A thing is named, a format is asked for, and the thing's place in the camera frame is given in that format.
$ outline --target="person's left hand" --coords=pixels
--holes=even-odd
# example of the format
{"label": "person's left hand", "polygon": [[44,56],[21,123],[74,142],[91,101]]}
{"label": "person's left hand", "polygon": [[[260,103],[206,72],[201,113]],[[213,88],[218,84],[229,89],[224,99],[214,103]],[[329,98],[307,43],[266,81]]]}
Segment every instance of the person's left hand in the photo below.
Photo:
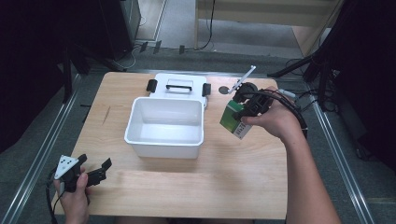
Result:
{"label": "person's left hand", "polygon": [[[85,224],[88,222],[88,200],[87,200],[87,183],[88,175],[84,173],[85,169],[81,167],[81,175],[78,178],[76,191],[74,193],[65,192],[61,198],[61,205],[64,208],[64,214],[66,216],[65,223],[81,223]],[[54,180],[53,184],[58,192],[60,181]]]}

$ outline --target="hand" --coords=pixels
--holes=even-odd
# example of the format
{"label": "hand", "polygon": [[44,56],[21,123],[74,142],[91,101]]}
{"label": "hand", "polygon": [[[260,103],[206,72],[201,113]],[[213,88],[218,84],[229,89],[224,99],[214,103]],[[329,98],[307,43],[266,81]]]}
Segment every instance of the hand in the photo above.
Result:
{"label": "hand", "polygon": [[[66,216],[65,223],[83,224],[88,222],[89,213],[86,196],[88,175],[85,174],[84,171],[85,169],[81,167],[81,175],[77,181],[76,191],[74,193],[65,192],[61,198],[61,205],[64,208],[64,214]],[[59,196],[60,181],[54,180],[53,184]]]}
{"label": "hand", "polygon": [[[276,91],[276,88],[269,87],[267,90]],[[242,117],[241,121],[245,124],[261,126],[282,141],[302,133],[297,118],[278,100],[274,100],[270,109],[264,114],[258,117]]]}

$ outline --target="white container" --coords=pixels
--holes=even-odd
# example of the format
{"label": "white container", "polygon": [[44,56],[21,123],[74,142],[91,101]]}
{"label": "white container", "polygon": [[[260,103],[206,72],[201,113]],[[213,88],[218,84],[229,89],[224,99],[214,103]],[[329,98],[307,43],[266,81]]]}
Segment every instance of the white container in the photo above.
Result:
{"label": "white container", "polygon": [[124,139],[139,157],[196,159],[204,110],[196,99],[136,98]]}

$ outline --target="table top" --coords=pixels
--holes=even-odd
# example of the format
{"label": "table top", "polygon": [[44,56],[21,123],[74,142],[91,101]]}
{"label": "table top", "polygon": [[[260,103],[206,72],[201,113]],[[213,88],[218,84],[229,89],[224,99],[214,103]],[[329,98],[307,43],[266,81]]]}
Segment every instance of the table top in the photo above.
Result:
{"label": "table top", "polygon": [[[149,96],[150,74],[108,73],[72,157],[86,154],[87,172],[108,158],[107,179],[92,187],[90,214],[138,217],[285,218],[286,151],[279,139],[253,127],[243,140],[219,124],[236,77],[211,77],[205,110],[205,139],[196,160],[140,158],[123,137],[135,98]],[[275,86],[248,78],[258,88]],[[62,207],[57,206],[56,214]]]}

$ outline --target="green box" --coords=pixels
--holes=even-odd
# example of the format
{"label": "green box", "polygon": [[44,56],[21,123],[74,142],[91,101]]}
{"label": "green box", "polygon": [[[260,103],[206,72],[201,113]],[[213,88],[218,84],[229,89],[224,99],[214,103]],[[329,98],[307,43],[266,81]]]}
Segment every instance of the green box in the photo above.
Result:
{"label": "green box", "polygon": [[251,125],[246,125],[233,118],[233,113],[239,112],[244,108],[243,105],[231,100],[224,109],[220,124],[230,133],[242,139],[250,130]]}

